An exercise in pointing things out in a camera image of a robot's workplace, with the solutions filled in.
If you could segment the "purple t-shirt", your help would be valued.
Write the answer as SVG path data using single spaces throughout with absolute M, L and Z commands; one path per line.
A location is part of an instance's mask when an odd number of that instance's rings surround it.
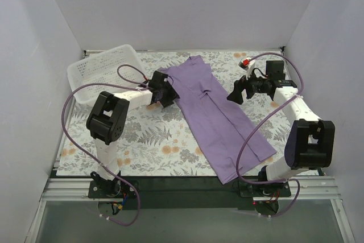
M 159 69 L 172 79 L 180 98 L 176 101 L 207 161 L 222 184 L 244 174 L 276 153 L 238 104 L 228 101 L 227 91 L 213 76 L 201 56 Z

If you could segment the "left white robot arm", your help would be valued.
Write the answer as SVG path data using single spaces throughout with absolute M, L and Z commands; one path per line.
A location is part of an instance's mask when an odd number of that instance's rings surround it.
M 122 93 L 103 91 L 99 94 L 86 122 L 86 128 L 96 145 L 98 171 L 91 173 L 94 189 L 102 197 L 121 197 L 129 192 L 129 186 L 116 178 L 121 172 L 117 162 L 117 141 L 120 139 L 130 110 L 141 106 L 161 103 L 168 107 L 179 98 L 170 83 L 171 78 L 155 71 L 135 90 Z

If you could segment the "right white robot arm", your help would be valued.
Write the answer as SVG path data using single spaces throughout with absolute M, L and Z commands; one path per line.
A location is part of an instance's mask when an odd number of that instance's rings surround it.
M 290 196 L 289 179 L 331 164 L 335 125 L 332 121 L 322 120 L 310 110 L 298 95 L 294 81 L 286 79 L 282 60 L 267 61 L 266 71 L 259 77 L 255 74 L 258 69 L 254 61 L 246 59 L 239 66 L 246 74 L 234 82 L 234 89 L 227 99 L 242 104 L 243 92 L 247 98 L 252 98 L 256 93 L 267 94 L 283 108 L 291 125 L 284 156 L 259 171 L 258 184 L 238 180 L 239 194 L 241 197 L 263 196 L 270 199 Z

